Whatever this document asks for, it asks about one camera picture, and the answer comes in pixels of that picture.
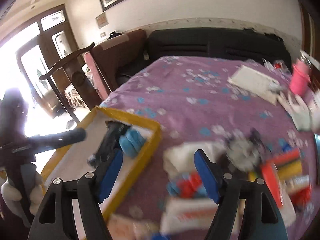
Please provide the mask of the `stack of coloured sponges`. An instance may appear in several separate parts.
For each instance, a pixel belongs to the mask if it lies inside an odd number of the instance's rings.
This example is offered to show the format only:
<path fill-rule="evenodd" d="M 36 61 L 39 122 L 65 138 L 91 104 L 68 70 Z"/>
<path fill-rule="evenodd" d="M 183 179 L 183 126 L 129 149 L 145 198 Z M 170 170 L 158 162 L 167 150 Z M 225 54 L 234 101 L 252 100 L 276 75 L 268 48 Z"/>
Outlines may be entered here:
<path fill-rule="evenodd" d="M 300 176 L 303 171 L 300 150 L 293 148 L 281 155 L 267 159 L 260 165 L 260 170 L 263 177 L 269 174 L 277 177 L 280 181 Z"/>

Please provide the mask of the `yellow cardboard box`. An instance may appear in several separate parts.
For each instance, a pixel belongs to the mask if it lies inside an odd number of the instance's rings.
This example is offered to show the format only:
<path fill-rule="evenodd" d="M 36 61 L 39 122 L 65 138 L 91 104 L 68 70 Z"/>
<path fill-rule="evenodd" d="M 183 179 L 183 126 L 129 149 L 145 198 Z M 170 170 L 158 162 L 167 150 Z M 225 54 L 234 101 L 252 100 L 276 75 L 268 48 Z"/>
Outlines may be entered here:
<path fill-rule="evenodd" d="M 133 129 L 146 139 L 146 142 L 136 157 L 124 157 L 110 196 L 99 205 L 104 220 L 108 220 L 110 215 L 115 213 L 150 162 L 161 140 L 159 123 L 118 109 L 95 107 L 78 124 L 78 127 L 86 130 L 86 139 L 56 150 L 41 172 L 45 187 L 48 187 L 55 178 L 69 181 L 79 179 L 87 172 L 93 172 L 94 168 L 89 166 L 87 160 L 98 150 L 107 132 L 107 121 L 119 121 L 132 125 Z"/>

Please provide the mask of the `dark sock in box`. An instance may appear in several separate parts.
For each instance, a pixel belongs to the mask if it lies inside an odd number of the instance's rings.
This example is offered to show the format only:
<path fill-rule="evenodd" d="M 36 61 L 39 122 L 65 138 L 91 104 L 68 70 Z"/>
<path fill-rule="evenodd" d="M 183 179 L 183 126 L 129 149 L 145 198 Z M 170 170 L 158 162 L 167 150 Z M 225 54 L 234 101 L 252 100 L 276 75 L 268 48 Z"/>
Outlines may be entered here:
<path fill-rule="evenodd" d="M 97 168 L 101 163 L 107 161 L 114 154 L 114 150 L 120 149 L 119 139 L 131 127 L 118 121 L 106 121 L 107 131 L 100 143 L 100 146 L 94 154 L 92 154 L 87 162 L 93 168 Z"/>

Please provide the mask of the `black electric motor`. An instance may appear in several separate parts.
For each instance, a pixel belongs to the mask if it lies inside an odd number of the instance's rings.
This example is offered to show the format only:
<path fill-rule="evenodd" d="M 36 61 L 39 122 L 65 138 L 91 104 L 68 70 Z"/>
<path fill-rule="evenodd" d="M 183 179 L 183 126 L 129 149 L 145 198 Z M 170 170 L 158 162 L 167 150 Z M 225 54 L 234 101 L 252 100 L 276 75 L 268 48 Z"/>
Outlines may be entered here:
<path fill-rule="evenodd" d="M 231 139 L 227 143 L 226 157 L 237 170 L 249 172 L 261 163 L 265 152 L 266 147 L 261 135 L 253 128 L 248 137 Z"/>

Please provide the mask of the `blue red cloth bundle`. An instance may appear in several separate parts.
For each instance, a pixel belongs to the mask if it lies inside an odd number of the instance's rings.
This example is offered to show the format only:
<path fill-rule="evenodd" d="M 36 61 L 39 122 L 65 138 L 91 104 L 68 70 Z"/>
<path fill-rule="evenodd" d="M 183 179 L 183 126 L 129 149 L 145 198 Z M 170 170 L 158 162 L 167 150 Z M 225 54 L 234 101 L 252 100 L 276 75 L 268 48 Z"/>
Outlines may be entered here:
<path fill-rule="evenodd" d="M 173 197 L 184 199 L 206 198 L 208 196 L 197 171 L 178 174 L 167 183 L 167 191 Z"/>

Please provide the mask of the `white tissue pack red text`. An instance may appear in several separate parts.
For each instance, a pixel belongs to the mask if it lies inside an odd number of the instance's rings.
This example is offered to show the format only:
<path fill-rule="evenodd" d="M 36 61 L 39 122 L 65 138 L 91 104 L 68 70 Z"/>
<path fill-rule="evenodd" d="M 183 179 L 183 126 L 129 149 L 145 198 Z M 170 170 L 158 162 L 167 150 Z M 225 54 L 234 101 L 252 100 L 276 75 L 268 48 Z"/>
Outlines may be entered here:
<path fill-rule="evenodd" d="M 208 229 L 218 205 L 209 198 L 182 199 L 170 197 L 160 222 L 160 233 L 173 235 L 188 230 Z"/>

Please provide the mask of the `dark wooden chair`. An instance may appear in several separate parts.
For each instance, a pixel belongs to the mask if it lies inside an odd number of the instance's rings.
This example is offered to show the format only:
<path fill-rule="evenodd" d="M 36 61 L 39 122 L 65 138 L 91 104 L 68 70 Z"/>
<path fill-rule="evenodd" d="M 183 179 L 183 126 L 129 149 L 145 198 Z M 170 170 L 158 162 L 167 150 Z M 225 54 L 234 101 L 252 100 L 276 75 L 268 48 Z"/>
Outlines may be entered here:
<path fill-rule="evenodd" d="M 55 63 L 50 70 L 39 77 L 40 81 L 47 80 L 57 96 L 58 100 L 63 105 L 64 109 L 68 112 L 71 118 L 75 121 L 76 124 L 80 123 L 78 117 L 74 114 L 73 110 L 69 106 L 63 94 L 60 93 L 56 85 L 53 83 L 51 76 L 59 69 L 63 69 L 67 75 L 69 81 L 76 89 L 84 103 L 89 109 L 93 109 L 95 106 L 99 105 L 102 100 L 93 85 L 90 83 L 89 79 L 85 75 L 84 71 L 78 64 L 78 57 L 82 54 L 89 52 L 94 48 L 94 43 L 91 43 L 86 48 L 78 49 L 77 51 L 72 52 L 71 54 L 65 56 L 63 59 Z"/>

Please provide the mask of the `wooden glass door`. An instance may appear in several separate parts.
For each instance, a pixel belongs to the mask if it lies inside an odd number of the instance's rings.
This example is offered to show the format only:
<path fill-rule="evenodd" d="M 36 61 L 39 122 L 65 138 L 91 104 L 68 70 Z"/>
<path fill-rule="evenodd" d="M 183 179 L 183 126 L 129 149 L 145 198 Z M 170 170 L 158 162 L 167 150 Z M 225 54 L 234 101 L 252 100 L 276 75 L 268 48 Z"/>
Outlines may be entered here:
<path fill-rule="evenodd" d="M 17 30 L 35 27 L 36 34 L 18 49 L 16 60 L 35 102 L 52 118 L 63 106 L 47 80 L 40 76 L 79 47 L 75 40 L 64 5 L 40 13 L 22 23 Z"/>

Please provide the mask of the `white cloth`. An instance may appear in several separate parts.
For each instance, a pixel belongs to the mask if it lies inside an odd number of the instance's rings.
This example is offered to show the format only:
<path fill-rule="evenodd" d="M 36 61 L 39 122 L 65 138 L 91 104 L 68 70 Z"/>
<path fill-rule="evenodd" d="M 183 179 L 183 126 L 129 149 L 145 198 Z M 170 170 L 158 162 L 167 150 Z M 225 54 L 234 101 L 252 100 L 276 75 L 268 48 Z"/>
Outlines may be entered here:
<path fill-rule="evenodd" d="M 203 150 L 211 162 L 216 162 L 226 151 L 225 143 L 221 141 L 184 142 L 178 146 L 167 148 L 163 153 L 163 168 L 169 179 L 181 173 L 196 170 L 194 154 Z"/>

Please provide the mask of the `white work glove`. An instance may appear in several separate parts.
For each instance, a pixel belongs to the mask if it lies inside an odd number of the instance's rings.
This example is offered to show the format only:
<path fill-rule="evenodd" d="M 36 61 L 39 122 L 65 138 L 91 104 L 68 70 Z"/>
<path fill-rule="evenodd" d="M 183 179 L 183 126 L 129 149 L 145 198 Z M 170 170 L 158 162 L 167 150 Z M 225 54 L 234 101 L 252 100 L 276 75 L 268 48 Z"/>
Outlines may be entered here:
<path fill-rule="evenodd" d="M 277 100 L 287 114 L 291 116 L 297 131 L 317 131 L 315 112 L 310 110 L 299 95 L 290 92 L 285 95 L 283 92 L 280 92 L 277 95 Z"/>

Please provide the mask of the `purple floral tablecloth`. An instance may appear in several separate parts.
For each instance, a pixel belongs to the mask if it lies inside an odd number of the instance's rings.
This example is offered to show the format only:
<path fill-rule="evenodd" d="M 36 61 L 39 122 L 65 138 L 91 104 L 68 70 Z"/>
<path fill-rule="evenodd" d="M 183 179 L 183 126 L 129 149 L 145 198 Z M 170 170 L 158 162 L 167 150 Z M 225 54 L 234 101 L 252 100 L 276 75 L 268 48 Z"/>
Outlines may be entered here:
<path fill-rule="evenodd" d="M 163 152 L 184 142 L 216 142 L 242 137 L 255 128 L 271 154 L 281 143 L 298 147 L 312 195 L 287 229 L 289 239 L 306 235 L 319 210 L 316 144 L 310 132 L 298 132 L 283 107 L 228 83 L 241 61 L 205 57 L 166 56 L 158 59 L 112 92 L 104 107 L 153 119 L 162 127 L 162 140 L 148 168 L 117 208 L 117 213 L 142 215 L 158 221 L 162 215 L 168 177 Z"/>

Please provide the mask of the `white notebook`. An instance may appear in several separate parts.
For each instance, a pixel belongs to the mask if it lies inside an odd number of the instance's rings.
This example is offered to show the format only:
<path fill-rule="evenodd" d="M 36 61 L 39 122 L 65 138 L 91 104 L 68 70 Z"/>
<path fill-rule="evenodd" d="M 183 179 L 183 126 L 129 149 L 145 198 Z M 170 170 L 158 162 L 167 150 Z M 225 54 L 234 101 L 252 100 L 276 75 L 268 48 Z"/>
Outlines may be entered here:
<path fill-rule="evenodd" d="M 260 98 L 268 101 L 272 105 L 277 104 L 277 96 L 270 91 L 270 85 L 280 85 L 276 79 L 263 74 L 250 67 L 241 65 L 241 67 L 228 78 L 231 85 L 251 92 Z"/>

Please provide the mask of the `pink thermos bottle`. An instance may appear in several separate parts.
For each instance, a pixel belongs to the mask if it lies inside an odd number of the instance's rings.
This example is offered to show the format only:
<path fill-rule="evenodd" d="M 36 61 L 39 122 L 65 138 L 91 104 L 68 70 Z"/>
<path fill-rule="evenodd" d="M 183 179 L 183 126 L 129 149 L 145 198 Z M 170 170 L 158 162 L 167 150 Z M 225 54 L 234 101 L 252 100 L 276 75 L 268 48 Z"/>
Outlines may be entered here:
<path fill-rule="evenodd" d="M 300 56 L 295 64 L 292 65 L 292 68 L 293 72 L 289 89 L 293 94 L 304 96 L 307 91 L 308 85 L 311 82 L 311 62 L 309 59 L 309 55 L 305 51 L 301 50 Z"/>

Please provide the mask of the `black sofa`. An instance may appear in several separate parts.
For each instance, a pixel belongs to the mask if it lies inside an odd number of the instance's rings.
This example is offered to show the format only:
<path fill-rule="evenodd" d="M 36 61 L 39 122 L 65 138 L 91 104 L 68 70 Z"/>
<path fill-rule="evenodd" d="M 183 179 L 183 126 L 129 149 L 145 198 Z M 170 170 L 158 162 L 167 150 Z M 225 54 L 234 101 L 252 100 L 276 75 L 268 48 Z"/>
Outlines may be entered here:
<path fill-rule="evenodd" d="M 146 49 L 151 61 L 163 56 L 200 56 L 227 60 L 282 60 L 291 67 L 284 41 L 274 34 L 227 28 L 181 28 L 153 31 Z"/>

